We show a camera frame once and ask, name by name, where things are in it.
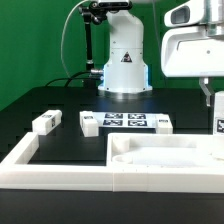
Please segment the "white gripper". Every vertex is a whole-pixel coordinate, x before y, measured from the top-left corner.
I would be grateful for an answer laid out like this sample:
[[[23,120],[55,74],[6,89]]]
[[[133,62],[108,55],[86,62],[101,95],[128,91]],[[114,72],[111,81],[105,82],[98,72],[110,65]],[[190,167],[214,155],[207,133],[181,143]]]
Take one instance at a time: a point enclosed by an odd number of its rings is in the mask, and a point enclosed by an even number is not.
[[[210,107],[208,77],[224,77],[224,37],[208,37],[204,26],[167,31],[162,40],[161,69],[166,77],[201,77],[199,85]]]

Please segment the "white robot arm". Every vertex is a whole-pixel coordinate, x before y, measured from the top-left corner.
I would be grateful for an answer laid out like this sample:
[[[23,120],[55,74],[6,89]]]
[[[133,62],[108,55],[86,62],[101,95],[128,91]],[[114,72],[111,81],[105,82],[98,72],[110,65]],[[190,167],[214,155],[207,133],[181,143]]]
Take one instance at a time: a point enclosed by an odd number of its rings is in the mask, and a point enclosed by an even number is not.
[[[152,90],[143,61],[142,22],[129,13],[152,0],[93,0],[93,19],[110,24],[110,54],[103,68],[103,95],[135,97]],[[188,0],[164,16],[161,69],[167,77],[197,77],[211,102],[211,77],[224,77],[224,0]]]

